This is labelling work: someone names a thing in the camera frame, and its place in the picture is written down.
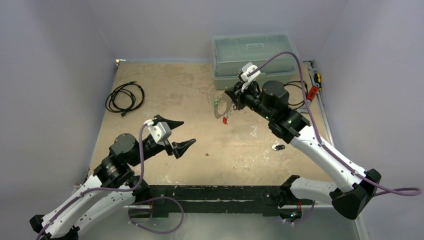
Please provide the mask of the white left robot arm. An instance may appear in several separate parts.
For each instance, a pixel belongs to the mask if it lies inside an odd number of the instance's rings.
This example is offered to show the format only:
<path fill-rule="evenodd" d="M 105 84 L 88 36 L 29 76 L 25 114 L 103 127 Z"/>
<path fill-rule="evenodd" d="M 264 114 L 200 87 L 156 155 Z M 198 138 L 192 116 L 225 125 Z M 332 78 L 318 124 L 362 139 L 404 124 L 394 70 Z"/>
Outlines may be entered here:
<path fill-rule="evenodd" d="M 165 151 L 176 159 L 196 142 L 169 142 L 172 130 L 183 121 L 160 115 L 144 122 L 136 138 L 130 133 L 116 137 L 107 157 L 65 202 L 48 214 L 34 215 L 29 223 L 38 240 L 77 240 L 90 225 L 126 205 L 177 200 L 166 195 L 154 196 L 144 180 L 145 160 Z"/>

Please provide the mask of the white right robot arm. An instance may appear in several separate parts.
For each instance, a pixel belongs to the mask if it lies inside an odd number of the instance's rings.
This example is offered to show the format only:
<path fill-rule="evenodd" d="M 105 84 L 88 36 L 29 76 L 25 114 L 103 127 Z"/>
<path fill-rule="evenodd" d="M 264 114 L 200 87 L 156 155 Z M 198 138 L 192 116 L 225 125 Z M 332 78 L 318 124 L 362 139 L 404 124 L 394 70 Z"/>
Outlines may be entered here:
<path fill-rule="evenodd" d="M 267 81 L 262 87 L 255 81 L 249 86 L 238 82 L 224 93 L 234 110 L 248 107 L 259 114 L 277 138 L 308 156 L 332 180 L 292 175 L 280 187 L 280 206 L 312 200 L 330 204 L 343 217 L 355 220 L 376 195 L 381 174 L 375 169 L 365 170 L 323 140 L 314 125 L 289 106 L 290 94 L 281 82 Z"/>

